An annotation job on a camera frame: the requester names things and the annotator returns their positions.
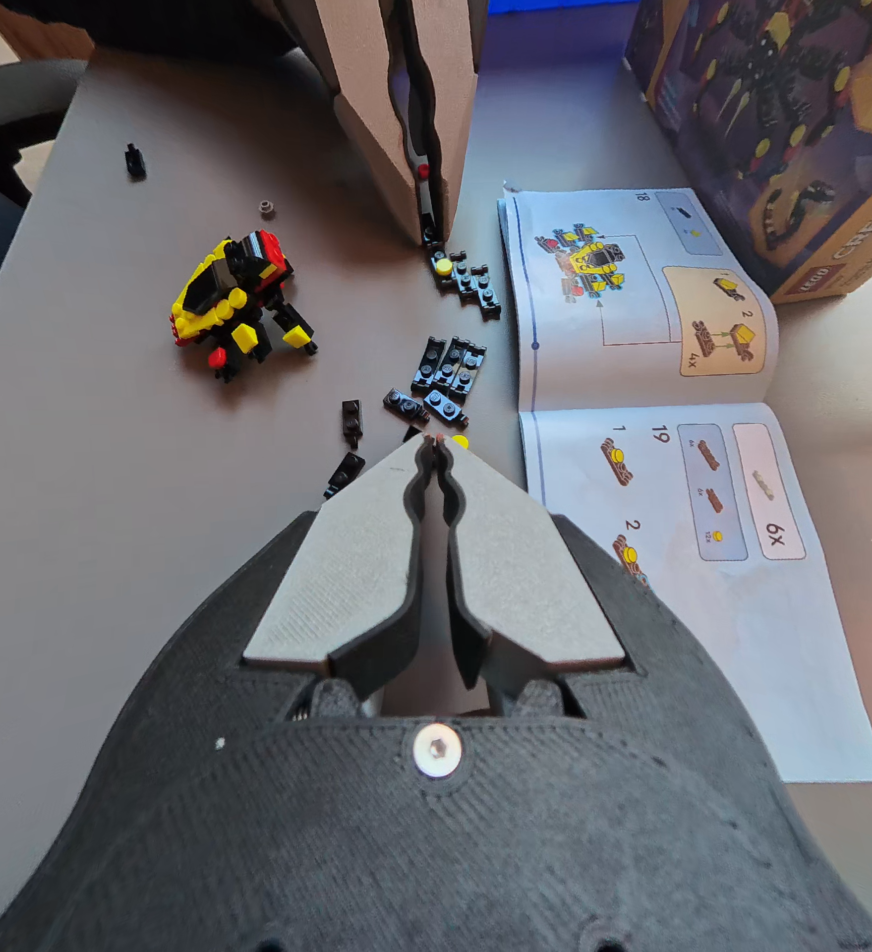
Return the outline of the purple lego set box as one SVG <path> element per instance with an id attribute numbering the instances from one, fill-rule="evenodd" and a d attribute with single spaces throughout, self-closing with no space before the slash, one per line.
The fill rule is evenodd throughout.
<path id="1" fill-rule="evenodd" d="M 625 61 L 774 303 L 872 278 L 872 1 L 643 1 Z"/>

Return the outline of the black lego plates yellow stud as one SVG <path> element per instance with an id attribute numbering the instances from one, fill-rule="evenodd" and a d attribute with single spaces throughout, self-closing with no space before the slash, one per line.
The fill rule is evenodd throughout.
<path id="1" fill-rule="evenodd" d="M 475 303 L 484 320 L 501 319 L 501 301 L 488 266 L 471 266 L 467 252 L 448 251 L 443 243 L 425 246 L 437 288 L 455 292 L 463 303 Z"/>

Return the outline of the pile of black lego plates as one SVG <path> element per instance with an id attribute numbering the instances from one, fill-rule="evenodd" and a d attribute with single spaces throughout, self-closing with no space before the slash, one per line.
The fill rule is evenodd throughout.
<path id="1" fill-rule="evenodd" d="M 433 420 L 459 431 L 467 428 L 465 402 L 485 355 L 485 347 L 457 336 L 450 341 L 428 338 L 409 391 L 391 388 L 382 400 L 387 412 L 407 423 L 405 441 L 422 434 Z M 350 485 L 365 466 L 365 460 L 357 453 L 363 435 L 362 405 L 358 399 L 342 403 L 342 435 L 348 451 L 328 480 L 325 499 L 333 498 Z"/>

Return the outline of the open lego instruction booklet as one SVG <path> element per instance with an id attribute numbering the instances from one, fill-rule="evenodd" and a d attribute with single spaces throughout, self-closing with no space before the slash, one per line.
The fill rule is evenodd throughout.
<path id="1" fill-rule="evenodd" d="M 688 188 L 504 186 L 527 486 L 704 645 L 782 779 L 872 782 L 824 553 L 764 397 L 775 309 Z"/>

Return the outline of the blue plastic bin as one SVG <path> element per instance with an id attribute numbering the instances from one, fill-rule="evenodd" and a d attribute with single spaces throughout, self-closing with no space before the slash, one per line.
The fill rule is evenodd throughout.
<path id="1" fill-rule="evenodd" d="M 638 3 L 638 1 L 614 0 L 491 0 L 488 4 L 489 15 L 528 12 L 535 10 L 567 9 L 584 6 L 617 6 Z"/>

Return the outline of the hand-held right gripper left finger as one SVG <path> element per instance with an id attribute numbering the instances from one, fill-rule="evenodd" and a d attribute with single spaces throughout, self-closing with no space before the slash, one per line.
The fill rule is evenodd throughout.
<path id="1" fill-rule="evenodd" d="M 416 436 L 323 504 L 243 660 L 346 680 L 362 701 L 406 669 L 418 650 L 433 448 Z"/>

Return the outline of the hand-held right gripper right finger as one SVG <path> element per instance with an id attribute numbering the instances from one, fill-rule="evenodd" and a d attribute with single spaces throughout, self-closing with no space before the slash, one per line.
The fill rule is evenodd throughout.
<path id="1" fill-rule="evenodd" d="M 535 679 L 614 667 L 616 632 L 548 510 L 469 449 L 440 438 L 455 661 L 518 696 Z"/>

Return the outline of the black lego piece red stud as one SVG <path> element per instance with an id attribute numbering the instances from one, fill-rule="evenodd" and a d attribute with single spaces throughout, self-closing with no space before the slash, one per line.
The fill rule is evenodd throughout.
<path id="1" fill-rule="evenodd" d="M 442 234 L 437 223 L 436 198 L 430 181 L 430 165 L 426 156 L 413 162 L 413 177 L 419 216 L 421 244 L 430 247 L 442 242 Z"/>

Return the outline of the yellow black red lego model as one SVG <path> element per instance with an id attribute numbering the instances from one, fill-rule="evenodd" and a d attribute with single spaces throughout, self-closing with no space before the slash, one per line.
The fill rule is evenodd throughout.
<path id="1" fill-rule="evenodd" d="M 244 359 L 263 363 L 271 353 L 262 323 L 269 310 L 285 343 L 315 355 L 319 348 L 313 328 L 284 294 L 293 273 L 274 233 L 257 230 L 238 241 L 228 237 L 204 258 L 171 307 L 176 345 L 211 341 L 207 363 L 217 379 L 228 383 Z"/>

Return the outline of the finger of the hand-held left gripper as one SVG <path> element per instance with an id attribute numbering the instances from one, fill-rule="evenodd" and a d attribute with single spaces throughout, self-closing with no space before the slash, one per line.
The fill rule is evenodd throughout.
<path id="1" fill-rule="evenodd" d="M 406 3 L 406 65 L 429 165 L 435 232 L 452 232 L 465 170 L 487 1 Z"/>
<path id="2" fill-rule="evenodd" d="M 418 239 L 417 191 L 390 96 L 390 48 L 377 1 L 279 1 L 278 17 L 320 72 L 334 112 L 386 206 Z"/>

